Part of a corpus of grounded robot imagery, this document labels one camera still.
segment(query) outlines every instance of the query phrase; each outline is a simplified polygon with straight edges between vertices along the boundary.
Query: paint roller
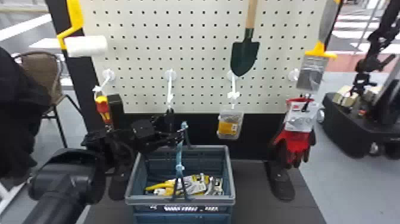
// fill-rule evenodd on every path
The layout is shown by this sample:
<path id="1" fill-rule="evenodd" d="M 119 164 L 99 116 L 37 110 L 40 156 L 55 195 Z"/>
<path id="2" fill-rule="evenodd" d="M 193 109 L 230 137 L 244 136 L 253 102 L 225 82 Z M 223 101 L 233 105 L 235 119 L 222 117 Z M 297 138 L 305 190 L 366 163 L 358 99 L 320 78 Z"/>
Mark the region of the paint roller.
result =
<path id="1" fill-rule="evenodd" d="M 82 29 L 83 15 L 79 0 L 67 0 L 67 8 L 70 15 L 71 27 L 57 35 L 61 49 L 67 50 L 68 56 L 71 58 L 91 57 L 106 53 L 108 44 L 105 36 L 68 37 Z"/>

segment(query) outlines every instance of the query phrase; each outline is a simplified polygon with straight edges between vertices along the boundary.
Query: pegboard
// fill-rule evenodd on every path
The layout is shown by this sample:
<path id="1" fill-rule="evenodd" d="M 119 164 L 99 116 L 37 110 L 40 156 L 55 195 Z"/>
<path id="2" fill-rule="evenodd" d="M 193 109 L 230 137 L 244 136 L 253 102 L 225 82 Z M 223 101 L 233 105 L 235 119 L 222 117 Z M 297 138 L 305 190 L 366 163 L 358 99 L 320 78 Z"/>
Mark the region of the pegboard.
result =
<path id="1" fill-rule="evenodd" d="M 288 73 L 312 49 L 326 0 L 259 0 L 253 68 L 236 83 L 246 113 L 284 113 L 298 96 Z M 127 113 L 163 113 L 167 80 L 174 69 L 173 108 L 180 113 L 218 113 L 228 104 L 232 43 L 242 41 L 246 0 L 81 0 L 85 35 L 104 35 L 109 51 L 93 57 L 99 82 L 111 68 Z"/>

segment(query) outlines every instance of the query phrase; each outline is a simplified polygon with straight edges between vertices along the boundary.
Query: blue plastic crate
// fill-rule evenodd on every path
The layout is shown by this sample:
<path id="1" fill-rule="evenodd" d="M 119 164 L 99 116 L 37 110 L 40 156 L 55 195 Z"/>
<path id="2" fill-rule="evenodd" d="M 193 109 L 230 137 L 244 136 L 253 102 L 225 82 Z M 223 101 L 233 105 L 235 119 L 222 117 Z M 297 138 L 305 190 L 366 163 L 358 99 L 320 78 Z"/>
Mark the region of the blue plastic crate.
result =
<path id="1" fill-rule="evenodd" d="M 139 154 L 133 167 L 125 194 L 125 202 L 132 206 L 136 222 L 141 223 L 215 223 L 230 224 L 235 204 L 235 185 L 228 147 L 224 145 L 195 145 L 183 148 L 184 175 L 204 173 L 223 178 L 224 195 L 191 195 L 190 201 L 170 196 L 145 195 L 149 175 L 175 178 L 176 150 L 162 147 L 146 156 Z"/>

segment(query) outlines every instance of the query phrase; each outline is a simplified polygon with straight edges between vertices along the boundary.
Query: black stand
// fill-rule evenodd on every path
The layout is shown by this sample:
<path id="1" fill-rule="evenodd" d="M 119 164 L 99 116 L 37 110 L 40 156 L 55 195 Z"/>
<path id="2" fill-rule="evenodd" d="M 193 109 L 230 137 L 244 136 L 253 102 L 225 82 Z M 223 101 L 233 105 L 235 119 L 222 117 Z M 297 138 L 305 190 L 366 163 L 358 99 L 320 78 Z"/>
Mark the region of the black stand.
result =
<path id="1" fill-rule="evenodd" d="M 295 199 L 295 188 L 288 171 L 275 161 L 264 162 L 264 167 L 274 196 L 282 201 Z"/>
<path id="2" fill-rule="evenodd" d="M 325 119 L 323 129 L 327 136 L 353 158 L 362 158 L 371 150 L 373 143 L 382 145 L 389 158 L 400 158 L 400 124 L 381 125 L 358 116 L 358 109 L 335 104 L 335 93 L 325 95 Z"/>

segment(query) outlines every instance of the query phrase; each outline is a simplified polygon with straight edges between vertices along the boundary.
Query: wicker chair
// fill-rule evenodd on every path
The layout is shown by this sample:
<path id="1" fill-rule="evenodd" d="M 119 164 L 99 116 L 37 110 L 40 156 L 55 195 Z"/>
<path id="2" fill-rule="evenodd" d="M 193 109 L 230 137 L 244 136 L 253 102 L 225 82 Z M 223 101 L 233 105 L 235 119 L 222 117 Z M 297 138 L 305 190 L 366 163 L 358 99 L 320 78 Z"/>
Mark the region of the wicker chair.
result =
<path id="1" fill-rule="evenodd" d="M 60 117 L 57 112 L 57 105 L 64 98 L 67 98 L 81 115 L 82 112 L 71 97 L 67 94 L 63 94 L 61 90 L 60 77 L 64 69 L 63 63 L 56 55 L 42 51 L 19 54 L 15 56 L 14 59 L 15 58 L 21 58 L 21 66 L 26 74 L 47 89 L 51 96 L 51 104 L 49 110 L 44 112 L 42 118 L 56 120 L 62 144 L 64 148 L 68 148 Z"/>

